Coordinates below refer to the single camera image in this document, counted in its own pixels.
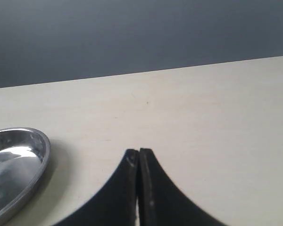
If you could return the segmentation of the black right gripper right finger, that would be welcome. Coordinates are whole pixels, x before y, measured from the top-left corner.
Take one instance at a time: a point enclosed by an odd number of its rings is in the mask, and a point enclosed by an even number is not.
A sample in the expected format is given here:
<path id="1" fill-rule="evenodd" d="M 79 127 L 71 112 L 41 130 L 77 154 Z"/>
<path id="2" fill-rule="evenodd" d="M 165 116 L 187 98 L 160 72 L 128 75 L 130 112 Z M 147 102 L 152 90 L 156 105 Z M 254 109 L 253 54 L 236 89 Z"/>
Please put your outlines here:
<path id="1" fill-rule="evenodd" d="M 223 226 L 173 183 L 151 149 L 139 152 L 141 226 Z"/>

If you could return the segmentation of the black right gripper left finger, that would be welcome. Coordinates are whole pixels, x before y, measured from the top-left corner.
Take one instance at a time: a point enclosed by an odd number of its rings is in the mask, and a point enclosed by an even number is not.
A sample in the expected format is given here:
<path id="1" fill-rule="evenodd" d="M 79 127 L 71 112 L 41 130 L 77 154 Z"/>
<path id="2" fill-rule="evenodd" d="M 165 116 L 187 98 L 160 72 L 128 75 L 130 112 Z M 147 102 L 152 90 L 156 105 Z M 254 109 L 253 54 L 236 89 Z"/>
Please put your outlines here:
<path id="1" fill-rule="evenodd" d="M 127 149 L 105 185 L 57 226 L 134 226 L 139 152 Z"/>

